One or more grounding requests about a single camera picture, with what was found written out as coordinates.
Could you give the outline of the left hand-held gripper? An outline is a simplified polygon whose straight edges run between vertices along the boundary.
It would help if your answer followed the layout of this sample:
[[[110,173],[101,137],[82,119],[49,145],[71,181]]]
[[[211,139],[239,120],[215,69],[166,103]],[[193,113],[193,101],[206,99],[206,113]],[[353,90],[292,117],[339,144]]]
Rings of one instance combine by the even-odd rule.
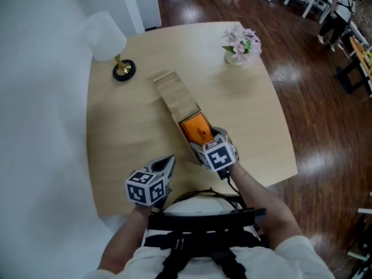
[[[174,155],[151,160],[126,179],[128,200],[136,205],[162,208],[172,192],[170,180],[176,166]]]

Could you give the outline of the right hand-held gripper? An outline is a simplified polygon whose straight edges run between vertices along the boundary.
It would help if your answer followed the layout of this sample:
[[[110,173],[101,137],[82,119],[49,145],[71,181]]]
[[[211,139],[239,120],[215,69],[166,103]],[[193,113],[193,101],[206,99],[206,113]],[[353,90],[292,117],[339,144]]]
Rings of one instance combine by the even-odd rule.
[[[204,145],[190,142],[190,147],[200,163],[216,172],[221,180],[229,178],[230,167],[239,161],[239,155],[228,132],[220,127],[212,127],[213,139]]]

